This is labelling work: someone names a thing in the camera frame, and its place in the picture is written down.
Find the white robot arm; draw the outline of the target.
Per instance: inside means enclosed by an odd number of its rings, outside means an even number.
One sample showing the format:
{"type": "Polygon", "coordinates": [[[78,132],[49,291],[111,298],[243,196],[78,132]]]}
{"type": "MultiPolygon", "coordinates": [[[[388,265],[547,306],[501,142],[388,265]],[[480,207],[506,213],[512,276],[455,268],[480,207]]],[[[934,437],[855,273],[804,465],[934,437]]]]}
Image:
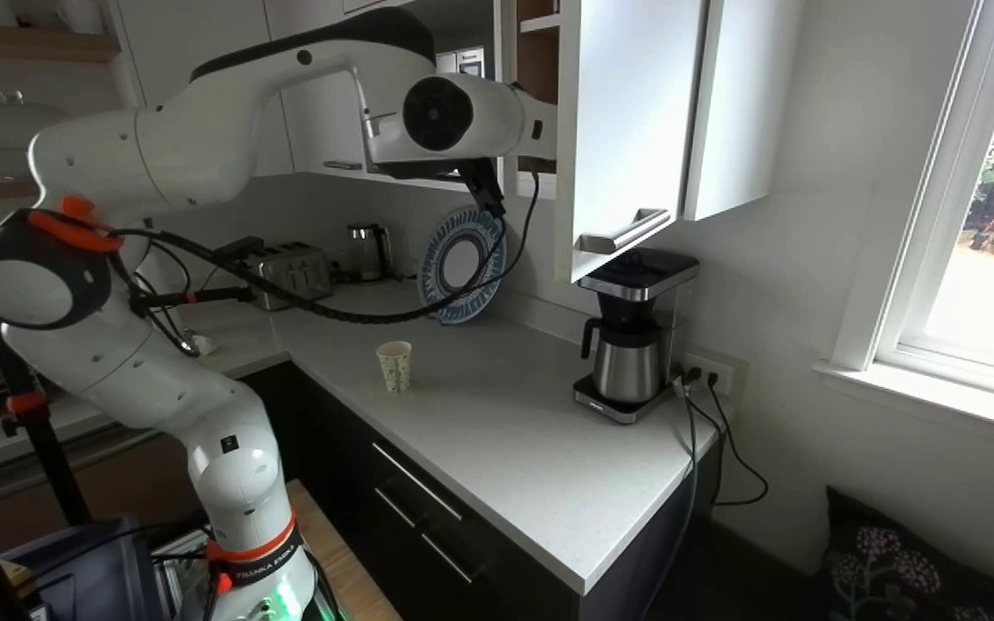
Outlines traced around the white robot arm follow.
{"type": "Polygon", "coordinates": [[[212,621],[343,621],[343,610],[297,532],[266,405],[153,325],[165,298],[139,265],[192,247],[143,221],[237,196],[264,105],[332,73],[360,89],[372,165],[389,178],[452,169],[491,213],[505,207],[501,157],[555,153],[551,105],[442,73],[433,31],[379,8],[212,60],[158,107],[43,129],[28,145],[39,202],[0,221],[5,341],[121,424],[182,442],[212,520],[212,621]]]}

